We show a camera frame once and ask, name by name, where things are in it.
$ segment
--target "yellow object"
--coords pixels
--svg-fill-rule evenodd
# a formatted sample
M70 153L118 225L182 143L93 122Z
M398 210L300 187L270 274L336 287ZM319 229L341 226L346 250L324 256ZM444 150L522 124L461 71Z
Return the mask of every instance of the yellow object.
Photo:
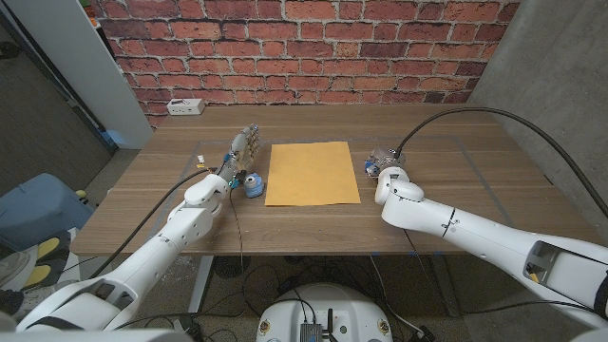
M346 142L274 144L266 205L361 203Z
M29 275L28 281L26 281L24 287L38 284L43 281L48 274L50 274L50 266L42 265L34 267L34 270L31 271L31 275Z
M57 246L59 246L59 239L57 237L52 237L45 242L38 245L38 258L44 257L45 255L52 252Z

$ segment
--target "red brick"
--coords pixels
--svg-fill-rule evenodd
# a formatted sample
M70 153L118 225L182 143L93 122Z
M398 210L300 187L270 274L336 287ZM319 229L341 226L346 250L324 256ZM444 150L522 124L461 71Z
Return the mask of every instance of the red brick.
M403 57L408 43L362 43L361 57Z
M432 48L433 44L426 43L413 43L409 45L408 48L408 57L412 58L420 58L420 57L428 57L428 53L430 52L430 48Z
M444 99L444 104L463 104L468 100L468 97L471 95L470 91L459 91L454 92L446 96Z
M262 43L262 50L266 57L280 56L285 52L285 46L282 42L264 42Z
M297 73L296 60L259 60L257 61L257 72L259 73Z
M297 102L299 104L314 104L316 103L316 93L314 91L298 91Z
M138 40L122 40L121 48L123 48L124 54L126 55L142 56L145 54L142 42Z
M499 7L500 4L498 3L448 2L444 11L444 19L491 22L496 18Z
M178 16L178 9L173 0L126 0L126 5L133 17L173 18Z
M125 74L124 77L126 78L126 81L129 83L130 86L137 86L133 74Z
M194 99L190 89L172 89L171 93L173 93L172 99Z
M289 39L297 36L295 23L250 23L249 37L267 39Z
M369 61L368 73L370 74L386 74L389 72L389 63L386 61Z
M356 77L354 79L354 88L357 90L388 90L394 87L394 77Z
M190 49L194 56L213 56L213 44L211 42L192 42Z
M350 91L324 91L319 93L319 102L322 104L356 104L359 94Z
M171 31L169 31L169 24L167 24L166 22L145 22L145 29L147 29L150 38L171 37Z
M506 23L510 22L519 6L519 3L504 5L503 9L498 13L497 20Z
M438 20L444 11L444 4L422 3L418 7L418 20Z
M470 42L475 38L476 25L472 24L456 24L452 30L450 41L454 42Z
M450 24L405 23L399 30L399 39L443 41L447 38Z
M195 75L160 75L161 86L166 87L200 87L200 77Z
M154 75L136 75L137 83L140 87L157 87L159 83Z
M446 96L446 94L444 94L443 92L439 92L439 91L429 91L427 92L427 95L425 95L425 104L440 104L441 101L444 100L444 96Z
M290 19L335 19L335 9L325 1L287 1L285 15Z
M380 100L382 100L381 91L364 91L361 95L362 104L379 104Z
M465 84L465 79L430 77L420 83L420 88L426 90L460 90L465 88Z
M488 44L487 46L485 46L484 52L482 52L482 58L485 60L489 60L490 57L492 57L492 55L494 54L494 51L496 51L497 47L498 44Z
M332 81L332 90L351 90L352 77L336 77Z
M368 1L363 15L366 19L411 20L416 15L414 3L401 1Z
M373 31L373 39L375 40L395 40L397 36L397 25L395 24L378 24Z
M359 54L359 43L338 43L335 48L336 57L356 57Z
M295 95L291 90L259 91L257 102L262 104L292 104L295 102Z
M202 6L197 0L180 0L178 7L182 18L204 18Z
M114 52L115 55L122 55L123 54L123 50L118 45L118 43L116 43L115 40L109 39L108 42L110 43L110 47L112 48L112 52Z
M287 53L294 57L331 57L333 48L322 42L288 42Z
M466 82L466 87L465 88L469 89L469 90L473 90L478 82L479 82L478 78L468 79L468 81Z
M195 90L192 95L196 99L203 99L206 103L231 104L235 101L230 90Z
M302 39L323 39L323 24L302 23Z
M176 38L219 39L218 23L198 23L178 21L171 23Z
M340 19L359 19L363 3L340 2Z
M221 34L226 39L245 39L245 24L224 23L221 26Z
M133 91L140 101L171 100L171 93L167 89L133 89Z
M251 59L233 59L232 69L237 73L253 74L256 72L256 63Z
M432 57L439 58L477 58L483 45L435 44Z
M339 40L370 39L373 26L365 23L329 23L325 26L325 37Z
M435 73L453 75L457 68L458 63L456 62L440 62L435 69Z
M205 1L207 16L214 19L255 19L254 1Z
M226 88L231 89L262 89L264 78L261 76L224 76Z
M425 98L424 93L385 91L382 95L383 104L419 104Z
M264 19L281 19L281 3L278 1L258 1L257 15Z
M269 89L284 89L287 84L285 76L266 77L266 87Z
M184 42L144 41L143 46L153 56L186 56L190 51Z
M404 77L397 81L397 87L399 89L415 89L419 83L420 80L416 77Z
M254 104L256 93L254 91L237 91L237 104Z
M323 64L314 60L302 60L302 73L320 74Z
M365 66L365 61L324 61L323 73L326 75L363 75Z
M456 70L456 75L482 76L486 63L462 62Z
M161 62L156 58L124 58L118 57L118 63L124 71L158 72L162 71Z
M432 61L399 61L392 63L392 73L400 75L430 75L435 67Z
M104 8L105 14L109 18L128 18L129 13L126 11L126 8L123 4L115 3L115 2L101 2L100 5Z
M217 42L216 54L220 56L259 56L259 43Z
M475 40L486 42L500 42L507 25L482 24L479 26Z
M140 20L101 20L104 33L108 37L148 38L150 35Z
M330 87L329 77L292 76L289 78L289 87L292 89L320 89Z
M219 89L222 88L221 77L218 75L207 75L202 76L202 86L207 89Z
M229 72L225 59L191 59L188 61L190 72Z

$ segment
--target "blue object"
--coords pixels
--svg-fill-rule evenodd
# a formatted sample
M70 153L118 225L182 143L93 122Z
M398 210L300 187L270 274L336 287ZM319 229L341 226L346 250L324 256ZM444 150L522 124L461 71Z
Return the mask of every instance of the blue object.
M264 182L262 177L257 173L249 174L245 178L245 194L247 197L252 199L258 197L264 191Z
M0 197L0 244L23 251L57 232L83 228L92 214L62 181L40 174Z

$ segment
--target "table leg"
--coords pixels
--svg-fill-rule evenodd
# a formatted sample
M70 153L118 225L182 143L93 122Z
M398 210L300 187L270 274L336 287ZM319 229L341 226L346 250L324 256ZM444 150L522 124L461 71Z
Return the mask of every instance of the table leg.
M202 256L200 258L197 281L194 283L194 290L192 290L192 296L190 297L190 305L188 305L189 313L196 313L200 309L202 300L205 297L205 291L207 290L207 283L211 278L210 274L212 266L213 256Z
M449 269L446 264L445 256L429 256L430 264L437 279L439 285L439 292L441 293L444 305L446 306L447 314L450 317L458 317L460 315L460 309L458 306L458 300L454 292L454 284L452 278L449 276Z

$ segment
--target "wooden table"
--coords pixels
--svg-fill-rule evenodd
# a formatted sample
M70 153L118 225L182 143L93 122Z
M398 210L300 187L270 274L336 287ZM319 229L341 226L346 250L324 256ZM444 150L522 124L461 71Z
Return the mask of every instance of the wooden table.
M377 145L396 147L401 138L447 104L207 107L201 116L169 117L95 211L71 245L80 256L110 255L160 197L197 170L197 155L220 165L230 141L248 124L259 126L264 145L253 171L268 178L273 143L346 141L361 204L265 207L262 195L233 193L244 255L370 255L411 251L403 231L386 224L375 204L375 183L363 162ZM406 144L406 171L429 199L537 233L601 243L505 131L485 114L444 117ZM161 207L123 251L133 253L165 223L190 180ZM235 212L229 201L211 232L185 249L190 255L238 255ZM410 233L420 253L460 253L430 235Z

